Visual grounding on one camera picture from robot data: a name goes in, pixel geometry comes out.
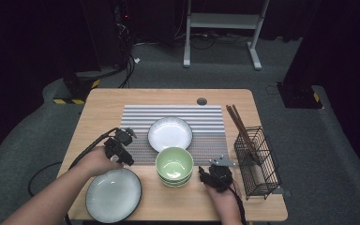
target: white stand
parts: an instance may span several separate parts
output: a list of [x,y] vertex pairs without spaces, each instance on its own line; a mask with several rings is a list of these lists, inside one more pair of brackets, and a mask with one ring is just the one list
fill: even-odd
[[247,43],[247,49],[253,61],[256,70],[262,69],[259,57],[256,53],[256,43],[263,26],[265,11],[268,8],[270,0],[264,0],[262,11],[259,15],[241,15],[241,14],[217,14],[217,13],[191,13],[191,0],[188,0],[187,8],[187,33],[184,49],[184,67],[191,66],[189,36],[191,27],[206,28],[232,28],[232,29],[250,29],[255,30],[253,39]]

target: dark curtain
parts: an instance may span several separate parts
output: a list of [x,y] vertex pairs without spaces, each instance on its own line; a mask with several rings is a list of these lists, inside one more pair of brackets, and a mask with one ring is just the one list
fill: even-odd
[[[265,14],[260,38],[275,39],[283,37],[284,41],[302,38],[321,0],[271,0]],[[263,0],[193,0],[192,11],[212,13],[259,14]],[[251,34],[242,30],[240,34]]]
[[309,28],[321,0],[271,0],[260,38],[284,41],[302,38]]
[[321,85],[360,158],[360,1],[321,1],[283,84],[298,96]]
[[40,1],[0,0],[0,144],[61,77]]

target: bowl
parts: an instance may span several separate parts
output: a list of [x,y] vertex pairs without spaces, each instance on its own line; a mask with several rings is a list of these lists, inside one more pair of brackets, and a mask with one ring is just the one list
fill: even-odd
[[159,177],[159,179],[162,181],[162,183],[168,187],[171,188],[180,188],[182,186],[184,186],[186,183],[188,183],[189,179],[191,178],[192,173],[184,180],[178,181],[178,182],[169,182],[166,181],[164,179],[162,179],[162,177]]
[[187,149],[191,140],[191,127],[177,117],[159,119],[148,130],[148,142],[158,152],[168,147]]
[[156,168],[161,180],[180,182],[189,178],[194,159],[189,151],[180,147],[169,147],[157,154]]

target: gray carpet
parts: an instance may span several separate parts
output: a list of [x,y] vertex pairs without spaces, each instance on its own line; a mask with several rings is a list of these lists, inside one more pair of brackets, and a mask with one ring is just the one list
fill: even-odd
[[[193,40],[202,47],[205,43]],[[300,41],[259,40],[262,71],[238,44],[216,43],[191,49],[191,67],[183,68],[183,48],[134,47],[140,58],[130,79],[132,88],[246,88],[255,97],[265,134],[277,154],[289,211],[272,224],[360,224],[360,161],[320,86],[314,90],[324,109],[286,109],[275,85],[283,81]],[[101,80],[98,88],[116,88],[125,72]],[[83,105],[56,105],[61,81],[44,89],[45,103],[16,126],[0,146],[0,222],[29,199],[27,184],[40,168],[63,159]],[[42,172],[32,190],[51,182],[59,166]]]

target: human arm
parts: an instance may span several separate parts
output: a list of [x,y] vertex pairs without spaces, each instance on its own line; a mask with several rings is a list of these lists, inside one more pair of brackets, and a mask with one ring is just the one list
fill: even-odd
[[[209,194],[213,202],[213,205],[216,208],[218,216],[220,217],[221,224],[242,225],[239,215],[239,207],[233,193],[228,189],[223,192],[217,192],[215,188],[210,187],[206,184],[205,187],[207,193]],[[241,195],[241,192],[235,181],[233,181],[231,188],[236,190],[236,193],[238,193],[238,195]]]
[[104,147],[95,147],[76,166],[42,189],[2,224],[60,224],[91,177],[121,168],[123,164],[106,157]]

